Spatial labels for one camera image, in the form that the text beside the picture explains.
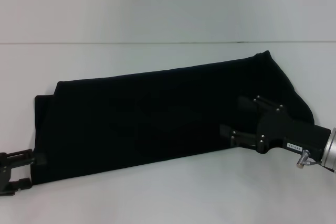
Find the black cloth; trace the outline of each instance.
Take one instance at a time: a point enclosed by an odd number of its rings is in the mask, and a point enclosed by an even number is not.
[[[313,124],[308,106],[268,51],[221,63],[59,82],[35,99],[34,185],[229,148],[219,124],[255,132],[257,116],[238,97],[285,104]]]

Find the white label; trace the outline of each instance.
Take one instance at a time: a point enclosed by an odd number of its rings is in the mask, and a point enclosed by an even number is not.
[[[302,152],[302,147],[300,147],[300,146],[297,146],[297,145],[294,145],[294,144],[287,143],[287,147],[292,148],[292,149],[294,149],[294,150],[296,150],[296,151],[300,151],[300,152]]]

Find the silver metal flange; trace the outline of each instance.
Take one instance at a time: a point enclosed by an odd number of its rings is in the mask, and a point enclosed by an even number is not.
[[[336,128],[331,131],[329,136],[321,160],[321,166],[336,170]]]

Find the black clamp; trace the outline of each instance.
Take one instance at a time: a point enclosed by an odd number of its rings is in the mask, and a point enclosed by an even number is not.
[[[9,182],[12,169],[25,165],[45,163],[43,156],[40,156],[38,161],[31,149],[9,154],[0,153],[0,196],[12,196],[19,190],[30,189],[33,186],[30,178]]]
[[[245,133],[220,125],[220,135],[230,138],[231,147],[244,147],[264,154],[270,149],[281,147],[298,154],[303,150],[317,162],[322,159],[324,147],[330,136],[329,129],[293,120],[283,104],[276,104],[261,96],[241,99],[244,107],[254,106],[258,113],[255,134]]]

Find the white table surface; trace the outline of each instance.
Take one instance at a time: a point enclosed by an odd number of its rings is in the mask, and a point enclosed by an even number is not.
[[[335,223],[336,174],[298,158],[235,148],[34,186],[0,199],[1,223]]]
[[[0,45],[0,151],[34,147],[37,94],[57,81],[187,67],[270,50],[316,123],[336,126],[336,44]],[[336,175],[298,154],[236,148],[35,186],[0,198],[1,224],[335,223]],[[29,175],[13,170],[13,180]]]

